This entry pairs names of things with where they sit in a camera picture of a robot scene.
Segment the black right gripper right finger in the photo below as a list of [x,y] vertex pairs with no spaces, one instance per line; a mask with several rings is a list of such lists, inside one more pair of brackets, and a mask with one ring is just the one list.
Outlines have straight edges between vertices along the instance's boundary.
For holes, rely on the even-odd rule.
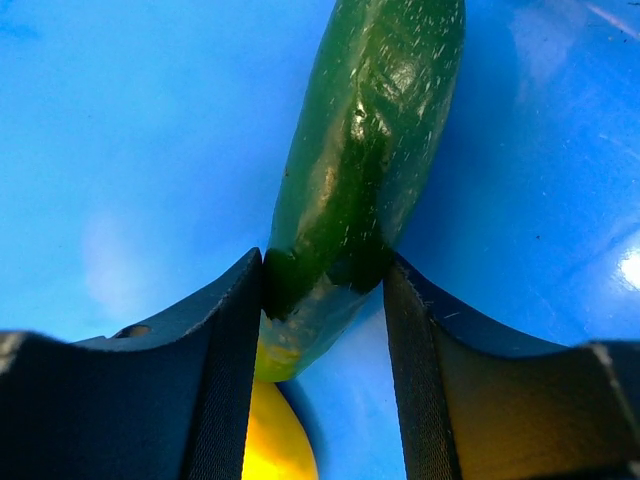
[[410,479],[635,479],[639,345],[508,327],[396,257],[383,282]]

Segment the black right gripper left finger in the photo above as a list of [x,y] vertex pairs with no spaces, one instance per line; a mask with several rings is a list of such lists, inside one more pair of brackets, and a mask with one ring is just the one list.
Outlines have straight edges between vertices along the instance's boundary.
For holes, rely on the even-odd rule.
[[237,479],[262,259],[111,338],[1,335],[5,479]]

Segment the dark green toy cucumber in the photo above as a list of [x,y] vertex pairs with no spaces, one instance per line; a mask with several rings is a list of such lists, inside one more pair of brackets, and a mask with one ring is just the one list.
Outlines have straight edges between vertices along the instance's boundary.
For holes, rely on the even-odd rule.
[[259,379],[310,366],[386,274],[442,137],[465,20],[461,1],[336,3],[263,259]]

